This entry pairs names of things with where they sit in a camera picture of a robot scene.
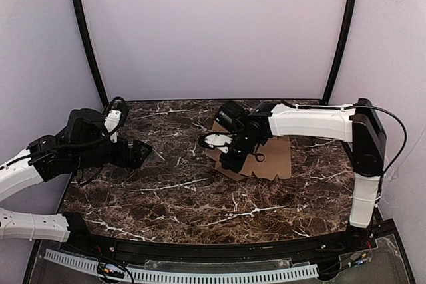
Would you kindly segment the brown cardboard paper box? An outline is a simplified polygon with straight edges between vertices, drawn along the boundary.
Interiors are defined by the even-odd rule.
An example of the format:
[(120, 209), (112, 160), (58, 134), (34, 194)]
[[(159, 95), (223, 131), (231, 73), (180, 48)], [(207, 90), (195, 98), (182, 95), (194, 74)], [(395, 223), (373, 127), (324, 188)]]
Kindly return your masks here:
[[(212, 129), (210, 133), (221, 133), (232, 138), (232, 135), (217, 123), (213, 124)], [(249, 177), (275, 180), (275, 178), (288, 179), (291, 176), (290, 138), (287, 136), (273, 137), (266, 144), (260, 145), (253, 154), (248, 155), (239, 174), (222, 169), (220, 164), (222, 152), (218, 149), (206, 149), (205, 153), (214, 161), (215, 170), (235, 181)]]

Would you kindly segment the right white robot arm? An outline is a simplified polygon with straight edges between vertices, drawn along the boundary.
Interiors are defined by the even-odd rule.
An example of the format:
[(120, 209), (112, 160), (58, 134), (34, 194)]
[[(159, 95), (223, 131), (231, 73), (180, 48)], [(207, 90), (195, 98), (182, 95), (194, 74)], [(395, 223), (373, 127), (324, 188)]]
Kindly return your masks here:
[(210, 133), (200, 143), (219, 149), (222, 167), (235, 173), (248, 155), (274, 137), (313, 136), (350, 143), (355, 184), (349, 224), (369, 227), (384, 173), (387, 136), (368, 99), (341, 106), (265, 102), (252, 111), (228, 101), (214, 120), (227, 133)]

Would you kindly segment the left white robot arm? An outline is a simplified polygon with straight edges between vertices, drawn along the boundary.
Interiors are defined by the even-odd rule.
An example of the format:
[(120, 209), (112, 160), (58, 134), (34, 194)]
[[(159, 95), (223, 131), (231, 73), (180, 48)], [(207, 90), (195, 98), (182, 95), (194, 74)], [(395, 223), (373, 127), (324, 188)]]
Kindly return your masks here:
[[(152, 146), (119, 137), (128, 110), (122, 106), (106, 113), (84, 108), (72, 110), (67, 125), (56, 135), (46, 135), (1, 165), (1, 199), (64, 174), (112, 164), (138, 169)], [(50, 240), (66, 243), (86, 237), (87, 226), (79, 213), (55, 215), (19, 213), (1, 209), (1, 239)]]

